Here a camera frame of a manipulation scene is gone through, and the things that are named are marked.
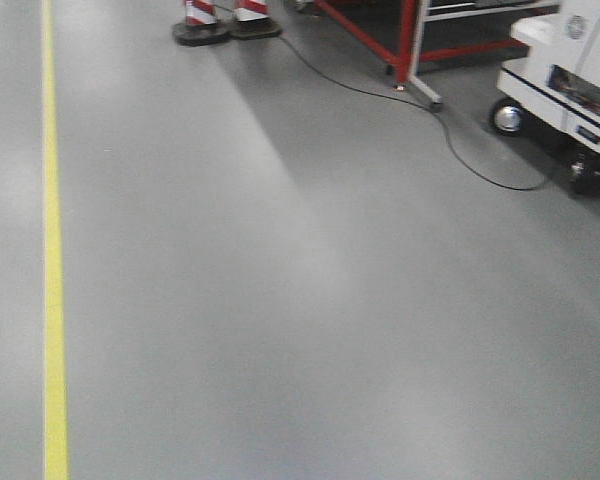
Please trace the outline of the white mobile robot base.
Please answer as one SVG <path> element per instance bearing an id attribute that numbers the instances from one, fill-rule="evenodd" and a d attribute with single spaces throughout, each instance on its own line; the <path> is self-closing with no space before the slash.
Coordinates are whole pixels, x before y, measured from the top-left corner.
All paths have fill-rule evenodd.
<path id="1" fill-rule="evenodd" d="M 577 194 L 600 188 L 600 1 L 564 1 L 553 14 L 516 21 L 512 39 L 528 48 L 502 63 L 504 98 L 489 120 L 503 136 L 516 136 L 535 117 L 575 141 L 570 184 Z"/>

